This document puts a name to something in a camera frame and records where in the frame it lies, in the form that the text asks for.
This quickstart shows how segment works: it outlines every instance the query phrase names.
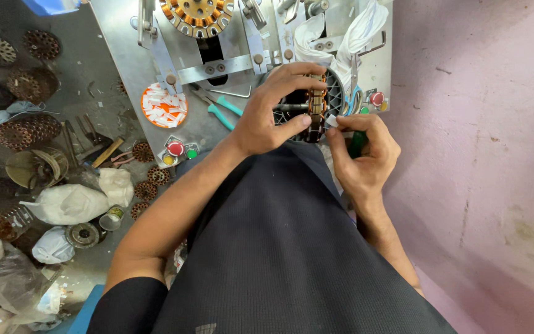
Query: left hand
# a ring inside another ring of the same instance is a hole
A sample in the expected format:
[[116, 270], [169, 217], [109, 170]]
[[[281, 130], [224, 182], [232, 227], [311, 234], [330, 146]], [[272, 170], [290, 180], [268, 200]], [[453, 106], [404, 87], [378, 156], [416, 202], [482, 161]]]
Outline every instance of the left hand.
[[256, 88], [244, 109], [242, 117], [229, 141], [245, 155], [257, 155], [278, 148], [287, 139], [306, 129], [311, 119], [298, 115], [287, 123], [275, 126], [273, 106], [286, 95], [298, 89], [326, 89], [326, 83], [306, 77], [306, 74], [322, 75], [326, 68], [311, 62], [295, 62], [274, 70], [263, 85]]

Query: teal pliers handle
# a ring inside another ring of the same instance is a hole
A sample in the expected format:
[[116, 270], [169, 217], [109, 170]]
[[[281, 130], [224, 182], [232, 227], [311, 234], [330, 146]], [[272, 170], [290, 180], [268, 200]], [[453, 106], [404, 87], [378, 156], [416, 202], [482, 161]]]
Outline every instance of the teal pliers handle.
[[236, 107], [232, 103], [226, 101], [226, 98], [223, 95], [218, 97], [216, 102], [218, 102], [219, 105], [225, 107], [226, 109], [231, 110], [236, 115], [242, 116], [242, 110], [238, 109], [238, 107]]
[[232, 131], [234, 129], [234, 126], [232, 124], [230, 124], [230, 122], [228, 122], [226, 117], [224, 117], [224, 115], [222, 115], [222, 113], [219, 111], [218, 107], [215, 106], [215, 104], [212, 103], [207, 108], [207, 111], [211, 112], [212, 114], [214, 114], [219, 119], [219, 121], [222, 122], [222, 124], [224, 124], [226, 126], [226, 128], [228, 128], [228, 130]]

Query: wooden stick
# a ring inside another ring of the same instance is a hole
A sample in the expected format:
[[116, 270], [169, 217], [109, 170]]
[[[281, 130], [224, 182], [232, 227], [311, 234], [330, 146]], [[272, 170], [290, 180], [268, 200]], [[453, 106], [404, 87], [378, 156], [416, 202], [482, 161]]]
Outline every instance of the wooden stick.
[[98, 168], [108, 157], [113, 154], [113, 152], [119, 148], [119, 146], [124, 142], [125, 140], [121, 137], [117, 137], [115, 141], [104, 151], [102, 154], [96, 158], [94, 163], [92, 163], [92, 167]]

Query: yellow button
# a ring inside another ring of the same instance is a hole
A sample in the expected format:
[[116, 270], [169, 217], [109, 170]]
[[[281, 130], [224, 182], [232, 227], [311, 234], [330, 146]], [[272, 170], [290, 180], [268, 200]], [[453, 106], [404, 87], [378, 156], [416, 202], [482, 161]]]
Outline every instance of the yellow button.
[[174, 163], [174, 157], [172, 157], [170, 155], [165, 155], [162, 158], [162, 161], [164, 161], [164, 163], [167, 164], [167, 165], [172, 165]]

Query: green handle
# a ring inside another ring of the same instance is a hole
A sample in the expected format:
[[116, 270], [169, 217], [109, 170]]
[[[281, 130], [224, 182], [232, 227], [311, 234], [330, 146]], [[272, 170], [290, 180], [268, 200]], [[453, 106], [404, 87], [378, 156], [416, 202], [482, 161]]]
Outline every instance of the green handle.
[[222, 115], [221, 112], [219, 112], [219, 109], [215, 106], [215, 104], [212, 103], [207, 108], [207, 111], [214, 114], [219, 119], [219, 121], [222, 122], [222, 124], [224, 124], [228, 128], [228, 130], [232, 131], [234, 129], [234, 126], [230, 124], [230, 122], [228, 122], [228, 120], [224, 117], [224, 115]]
[[216, 102], [218, 102], [219, 105], [221, 105], [221, 106], [223, 106], [225, 108], [228, 108], [228, 110], [231, 110], [236, 115], [242, 116], [242, 110], [238, 109], [238, 107], [236, 107], [232, 103], [228, 102], [223, 95], [218, 97], [218, 100]]
[[352, 159], [362, 156], [362, 148], [368, 142], [368, 137], [363, 131], [354, 131], [354, 136], [351, 138], [350, 145], [347, 148], [347, 152]]

